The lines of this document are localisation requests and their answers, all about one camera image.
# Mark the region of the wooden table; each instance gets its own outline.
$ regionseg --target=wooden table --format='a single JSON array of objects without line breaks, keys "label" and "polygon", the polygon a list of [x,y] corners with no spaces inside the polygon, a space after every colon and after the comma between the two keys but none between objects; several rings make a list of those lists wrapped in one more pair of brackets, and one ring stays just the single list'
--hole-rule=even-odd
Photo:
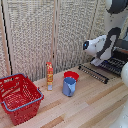
[{"label": "wooden table", "polygon": [[13,126],[0,106],[0,128],[109,128],[128,99],[128,88],[121,78],[111,73],[108,84],[80,71],[73,97],[62,93],[63,72],[54,75],[53,91],[47,91],[46,78],[35,81],[44,94],[37,116]]}]

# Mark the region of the orange bottle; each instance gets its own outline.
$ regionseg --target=orange bottle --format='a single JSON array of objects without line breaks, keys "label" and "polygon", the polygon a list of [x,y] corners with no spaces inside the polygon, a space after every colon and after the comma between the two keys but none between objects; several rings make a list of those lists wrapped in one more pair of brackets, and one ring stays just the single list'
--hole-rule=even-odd
[{"label": "orange bottle", "polygon": [[47,90],[52,91],[52,85],[53,85],[53,68],[52,63],[47,62],[46,63],[46,76],[47,76]]}]

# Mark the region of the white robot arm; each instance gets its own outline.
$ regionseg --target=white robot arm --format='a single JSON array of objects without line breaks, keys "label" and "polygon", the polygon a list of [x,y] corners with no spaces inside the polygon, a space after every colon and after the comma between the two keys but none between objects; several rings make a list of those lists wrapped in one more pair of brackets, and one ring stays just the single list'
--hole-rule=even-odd
[{"label": "white robot arm", "polygon": [[108,60],[113,55],[115,44],[128,16],[127,5],[128,0],[106,0],[104,19],[106,36],[103,35],[94,40],[87,40],[83,44],[83,50],[95,57],[91,62],[95,66],[98,66],[104,60]]},{"label": "white robot arm", "polygon": [[[105,10],[105,35],[94,40],[87,40],[83,50],[95,57],[91,62],[95,66],[108,60],[113,55],[115,44],[120,36],[121,29],[128,16],[128,0],[106,0]],[[128,87],[128,62],[124,65],[121,77]],[[128,100],[117,120],[110,128],[128,128]]]}]

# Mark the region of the blue cup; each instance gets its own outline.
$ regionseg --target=blue cup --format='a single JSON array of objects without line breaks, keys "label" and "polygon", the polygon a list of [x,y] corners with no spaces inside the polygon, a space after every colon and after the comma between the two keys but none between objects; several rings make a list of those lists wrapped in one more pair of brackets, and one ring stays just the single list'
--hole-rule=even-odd
[{"label": "blue cup", "polygon": [[72,96],[75,92],[76,80],[71,77],[64,78],[63,82],[63,94],[66,96]]}]

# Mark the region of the plastic basket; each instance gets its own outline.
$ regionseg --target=plastic basket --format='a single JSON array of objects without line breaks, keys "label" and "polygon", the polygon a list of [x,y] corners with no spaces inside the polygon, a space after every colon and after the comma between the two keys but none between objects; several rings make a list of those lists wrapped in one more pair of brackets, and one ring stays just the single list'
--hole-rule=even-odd
[{"label": "plastic basket", "polygon": [[0,103],[14,125],[36,116],[43,94],[23,74],[0,79]]}]

